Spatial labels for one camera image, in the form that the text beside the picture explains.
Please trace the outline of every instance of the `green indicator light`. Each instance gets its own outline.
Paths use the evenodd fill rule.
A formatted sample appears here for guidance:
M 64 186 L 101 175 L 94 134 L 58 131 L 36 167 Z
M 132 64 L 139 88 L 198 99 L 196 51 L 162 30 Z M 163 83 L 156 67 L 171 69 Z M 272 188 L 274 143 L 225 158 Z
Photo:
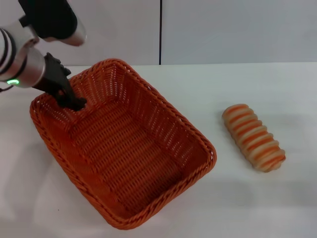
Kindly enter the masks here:
M 6 83 L 7 84 L 19 84 L 20 82 L 17 79 L 12 79 L 12 80 L 8 80 Z

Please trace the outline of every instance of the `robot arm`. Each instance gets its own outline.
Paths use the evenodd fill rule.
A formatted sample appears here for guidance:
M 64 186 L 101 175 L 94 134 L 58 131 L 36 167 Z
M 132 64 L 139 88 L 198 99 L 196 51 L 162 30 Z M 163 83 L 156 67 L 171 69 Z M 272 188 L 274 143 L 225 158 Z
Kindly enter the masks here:
M 70 71 L 47 53 L 34 48 L 39 37 L 80 46 L 86 33 L 67 0 L 19 0 L 25 15 L 11 25 L 0 27 L 0 81 L 51 94 L 61 107 L 78 111 L 85 107 L 69 84 Z

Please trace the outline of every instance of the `white tabletop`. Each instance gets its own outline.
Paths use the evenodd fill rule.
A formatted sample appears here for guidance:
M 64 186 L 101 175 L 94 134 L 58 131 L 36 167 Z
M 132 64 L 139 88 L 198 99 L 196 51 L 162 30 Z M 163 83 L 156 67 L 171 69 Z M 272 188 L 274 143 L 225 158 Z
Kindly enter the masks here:
M 29 105 L 40 92 L 14 88 L 0 94 L 1 238 L 317 237 L 317 63 L 134 68 L 211 141 L 215 168 L 142 226 L 117 230 L 39 137 Z M 237 103 L 286 151 L 279 170 L 253 170 L 233 143 L 221 114 Z

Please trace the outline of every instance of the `basket rim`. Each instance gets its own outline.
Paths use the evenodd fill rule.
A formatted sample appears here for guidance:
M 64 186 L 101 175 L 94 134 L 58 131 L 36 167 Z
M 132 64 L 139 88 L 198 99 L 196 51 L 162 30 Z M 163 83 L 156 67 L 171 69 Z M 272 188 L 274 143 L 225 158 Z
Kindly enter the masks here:
M 145 81 L 132 67 L 130 67 L 126 62 L 120 59 L 106 59 L 104 61 L 96 63 L 91 68 L 86 69 L 81 73 L 73 76 L 70 79 L 70 83 L 72 86 L 76 86 L 76 84 L 84 80 L 85 76 L 89 73 L 93 73 L 100 67 L 111 67 L 114 64 L 120 67 L 121 69 L 125 70 L 125 72 L 128 73 L 133 78 L 133 80 L 135 80 L 138 83 L 138 85 L 141 88 L 143 88 L 147 93 L 151 94 L 151 96 L 157 101 L 157 103 L 161 103 L 162 106 L 165 107 L 165 109 L 172 117 L 178 119 L 181 125 L 184 126 L 195 137 L 195 139 L 198 140 L 199 144 L 202 146 L 202 148 L 206 151 L 208 155 L 207 161 L 203 165 L 199 166 L 194 171 L 192 171 L 187 177 L 185 177 L 184 179 L 180 180 L 178 183 L 170 187 L 169 190 L 163 192 L 159 197 L 157 197 L 149 205 L 147 205 L 141 212 L 135 214 L 130 218 L 124 219 L 112 213 L 111 209 L 108 208 L 102 202 L 102 200 L 100 200 L 96 195 L 94 195 L 94 193 L 92 192 L 93 189 L 91 189 L 89 184 L 85 183 L 85 180 L 76 172 L 76 170 L 67 161 L 67 158 L 65 154 L 62 152 L 62 148 L 59 142 L 54 139 L 54 141 L 51 140 L 54 152 L 56 153 L 56 150 L 58 151 L 60 156 L 63 158 L 63 162 L 66 163 L 67 168 L 71 170 L 71 172 L 75 174 L 78 178 L 80 178 L 80 180 L 85 184 L 85 187 L 87 188 L 87 194 L 89 194 L 90 197 L 92 196 L 98 202 L 98 204 L 100 204 L 100 209 L 106 212 L 106 214 L 108 215 L 106 220 L 111 225 L 119 229 L 126 229 L 127 226 L 129 227 L 128 229 L 131 229 L 144 223 L 151 216 L 156 214 L 164 205 L 166 205 L 172 199 L 180 195 L 187 188 L 192 186 L 197 180 L 199 180 L 202 176 L 208 173 L 214 167 L 217 160 L 217 155 L 213 145 L 176 108 L 174 108 L 172 104 L 170 104 L 154 87 L 152 87 L 152 85 Z M 34 124 L 36 124 L 37 130 L 41 130 L 43 133 L 45 133 L 45 135 L 50 135 L 50 133 L 46 130 L 46 123 L 42 118 L 42 115 L 39 111 L 40 107 L 37 102 L 47 102 L 47 100 L 50 100 L 51 98 L 52 97 L 48 94 L 42 94 L 36 97 L 30 105 L 31 118 Z

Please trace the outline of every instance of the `striped bread roll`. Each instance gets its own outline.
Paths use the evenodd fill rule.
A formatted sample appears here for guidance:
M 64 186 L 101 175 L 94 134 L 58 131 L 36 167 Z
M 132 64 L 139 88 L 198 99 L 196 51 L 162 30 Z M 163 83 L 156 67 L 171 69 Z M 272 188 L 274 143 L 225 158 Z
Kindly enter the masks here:
M 255 169 L 270 172 L 281 166 L 285 151 L 279 148 L 278 141 L 248 105 L 233 105 L 223 112 L 222 118 L 242 154 Z

